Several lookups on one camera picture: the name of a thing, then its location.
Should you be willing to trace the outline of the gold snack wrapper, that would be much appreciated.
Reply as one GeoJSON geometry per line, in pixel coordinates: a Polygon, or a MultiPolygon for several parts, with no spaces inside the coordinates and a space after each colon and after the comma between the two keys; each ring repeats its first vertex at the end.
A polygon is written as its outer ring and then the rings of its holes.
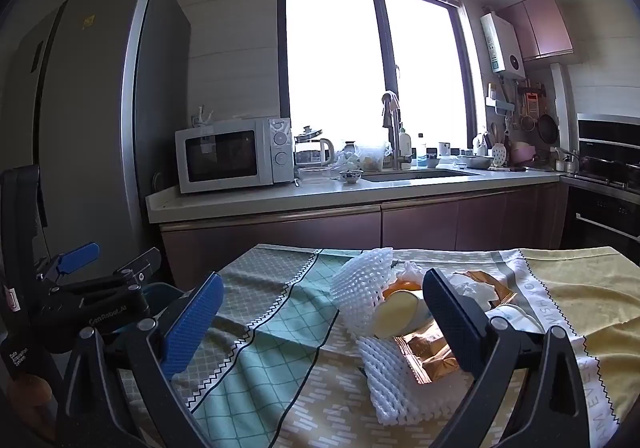
{"type": "MultiPolygon", "coordinates": [[[[494,287],[497,298],[490,303],[491,308],[484,311],[480,307],[485,314],[501,305],[510,304],[516,297],[516,293],[508,286],[483,271],[455,273],[465,274],[476,281],[483,281],[483,283],[489,283],[494,287]]],[[[405,300],[408,300],[409,293],[416,299],[416,305],[414,305],[416,324],[407,325],[401,335],[393,336],[393,340],[398,345],[402,356],[407,359],[416,382],[419,384],[433,383],[448,376],[449,373],[457,371],[460,368],[457,359],[427,308],[422,291],[397,291],[385,302],[388,303],[390,300],[400,297],[402,292],[406,294],[405,300]]]]}

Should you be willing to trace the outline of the white tissue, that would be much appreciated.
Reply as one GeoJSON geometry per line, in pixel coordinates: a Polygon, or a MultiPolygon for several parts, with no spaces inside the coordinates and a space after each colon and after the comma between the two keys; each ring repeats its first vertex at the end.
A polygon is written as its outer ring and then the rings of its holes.
{"type": "Polygon", "coordinates": [[[491,308],[490,303],[497,298],[493,286],[489,283],[483,283],[483,281],[476,281],[465,274],[452,273],[448,277],[448,281],[462,297],[472,299],[484,311],[488,311],[491,308]]]}

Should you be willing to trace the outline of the orange peel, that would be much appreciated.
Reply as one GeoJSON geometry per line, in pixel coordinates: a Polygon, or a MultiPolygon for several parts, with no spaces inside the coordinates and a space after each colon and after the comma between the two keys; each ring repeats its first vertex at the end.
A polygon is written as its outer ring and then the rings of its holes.
{"type": "Polygon", "coordinates": [[[387,300],[393,293],[397,291],[418,291],[421,289],[422,287],[420,283],[416,283],[412,280],[396,279],[383,291],[383,298],[387,300]]]}

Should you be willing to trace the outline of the white foam fruit net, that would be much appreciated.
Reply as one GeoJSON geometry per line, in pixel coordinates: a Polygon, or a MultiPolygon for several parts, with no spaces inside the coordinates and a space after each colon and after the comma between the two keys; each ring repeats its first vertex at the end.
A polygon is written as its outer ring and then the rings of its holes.
{"type": "Polygon", "coordinates": [[[330,295],[351,335],[370,335],[375,307],[392,282],[393,249],[364,251],[346,262],[332,277],[330,295]]]}

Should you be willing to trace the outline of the kitchen faucet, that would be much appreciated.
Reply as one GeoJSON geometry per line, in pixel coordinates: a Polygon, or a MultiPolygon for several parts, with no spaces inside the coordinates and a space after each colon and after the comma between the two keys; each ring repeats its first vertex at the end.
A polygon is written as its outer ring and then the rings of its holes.
{"type": "Polygon", "coordinates": [[[392,168],[401,169],[404,156],[400,150],[400,108],[398,96],[393,91],[385,91],[382,95],[383,127],[390,135],[390,147],[392,147],[392,168]]]}

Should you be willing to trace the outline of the patterned tablecloth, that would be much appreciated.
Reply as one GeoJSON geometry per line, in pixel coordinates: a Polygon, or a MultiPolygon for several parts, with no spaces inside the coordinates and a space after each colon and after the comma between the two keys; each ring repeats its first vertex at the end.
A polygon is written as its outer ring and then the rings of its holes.
{"type": "Polygon", "coordinates": [[[172,388],[216,447],[430,446],[473,381],[422,299],[431,268],[491,317],[567,335],[590,446],[636,428],[639,268],[610,247],[259,245],[222,268],[224,301],[172,388]]]}

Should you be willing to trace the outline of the purple base cabinets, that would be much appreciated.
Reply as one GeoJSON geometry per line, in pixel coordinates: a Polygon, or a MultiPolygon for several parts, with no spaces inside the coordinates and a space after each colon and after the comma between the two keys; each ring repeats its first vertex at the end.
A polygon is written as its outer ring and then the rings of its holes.
{"type": "Polygon", "coordinates": [[[544,183],[373,205],[162,226],[177,286],[188,289],[258,243],[297,248],[483,251],[559,248],[567,188],[544,183]]]}

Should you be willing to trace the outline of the built-in black oven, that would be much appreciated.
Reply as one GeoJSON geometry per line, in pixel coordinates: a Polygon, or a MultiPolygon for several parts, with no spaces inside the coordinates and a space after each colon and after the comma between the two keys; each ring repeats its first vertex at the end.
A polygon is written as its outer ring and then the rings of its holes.
{"type": "Polygon", "coordinates": [[[563,179],[561,247],[612,247],[638,263],[639,119],[580,113],[577,138],[577,171],[563,179]]]}

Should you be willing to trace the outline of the grey refrigerator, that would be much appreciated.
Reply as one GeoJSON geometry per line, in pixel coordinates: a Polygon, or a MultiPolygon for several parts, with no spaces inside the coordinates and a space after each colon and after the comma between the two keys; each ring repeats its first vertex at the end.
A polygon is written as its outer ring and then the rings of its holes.
{"type": "Polygon", "coordinates": [[[178,182],[190,37],[177,0],[66,0],[18,45],[1,165],[39,169],[37,257],[98,245],[77,281],[162,243],[145,200],[178,182]]]}

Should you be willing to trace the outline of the pink pot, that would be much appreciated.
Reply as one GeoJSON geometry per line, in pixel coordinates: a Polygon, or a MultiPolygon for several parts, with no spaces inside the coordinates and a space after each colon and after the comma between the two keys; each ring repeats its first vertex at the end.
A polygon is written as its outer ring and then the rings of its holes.
{"type": "Polygon", "coordinates": [[[534,145],[526,142],[513,142],[510,149],[511,163],[514,165],[522,165],[532,162],[537,156],[537,150],[534,145]]]}

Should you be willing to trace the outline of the white microwave oven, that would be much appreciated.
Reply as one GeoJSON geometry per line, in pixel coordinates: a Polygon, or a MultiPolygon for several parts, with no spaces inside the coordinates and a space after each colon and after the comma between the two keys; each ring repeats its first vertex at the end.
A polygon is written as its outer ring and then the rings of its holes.
{"type": "Polygon", "coordinates": [[[294,181],[291,120],[217,121],[175,133],[180,193],[244,189],[294,181]]]}

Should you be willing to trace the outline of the black frying pan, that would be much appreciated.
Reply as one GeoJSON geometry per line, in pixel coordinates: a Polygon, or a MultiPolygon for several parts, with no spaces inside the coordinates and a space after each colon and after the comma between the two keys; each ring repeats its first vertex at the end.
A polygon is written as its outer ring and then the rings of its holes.
{"type": "Polygon", "coordinates": [[[559,143],[560,132],[554,119],[546,113],[536,123],[538,135],[544,144],[554,146],[559,143]]]}

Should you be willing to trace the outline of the electric kettle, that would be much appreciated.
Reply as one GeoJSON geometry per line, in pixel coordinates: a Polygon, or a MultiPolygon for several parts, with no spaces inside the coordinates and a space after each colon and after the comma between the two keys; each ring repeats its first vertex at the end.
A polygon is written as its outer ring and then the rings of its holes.
{"type": "Polygon", "coordinates": [[[326,167],[335,161],[332,142],[322,136],[320,129],[305,125],[303,132],[294,138],[294,160],[298,168],[326,167]]]}

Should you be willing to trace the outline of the white water heater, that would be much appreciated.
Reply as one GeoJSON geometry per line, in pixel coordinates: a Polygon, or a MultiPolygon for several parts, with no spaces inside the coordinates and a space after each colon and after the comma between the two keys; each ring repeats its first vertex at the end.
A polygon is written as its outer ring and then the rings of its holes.
{"type": "Polygon", "coordinates": [[[480,18],[492,72],[513,80],[524,80],[526,73],[514,27],[494,12],[480,18]]]}

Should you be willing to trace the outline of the window frame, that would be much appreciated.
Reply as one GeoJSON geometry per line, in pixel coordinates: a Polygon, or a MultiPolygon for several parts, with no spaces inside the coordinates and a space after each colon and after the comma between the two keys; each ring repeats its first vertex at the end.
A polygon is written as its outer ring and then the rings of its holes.
{"type": "MultiPolygon", "coordinates": [[[[464,99],[464,142],[472,143],[475,133],[480,130],[482,123],[476,114],[476,102],[480,98],[473,91],[473,60],[471,54],[475,51],[472,34],[465,34],[471,29],[468,13],[460,0],[419,0],[429,5],[439,6],[445,10],[450,19],[454,45],[460,66],[460,78],[464,99]]],[[[380,59],[382,77],[386,89],[393,92],[399,86],[399,68],[397,67],[392,27],[388,17],[388,9],[385,0],[371,0],[372,12],[375,14],[375,27],[378,36],[375,38],[378,45],[376,56],[380,59]]],[[[288,73],[288,26],[286,26],[286,0],[277,0],[278,11],[278,78],[279,78],[279,113],[282,117],[291,115],[290,104],[290,74],[288,73]]]]}

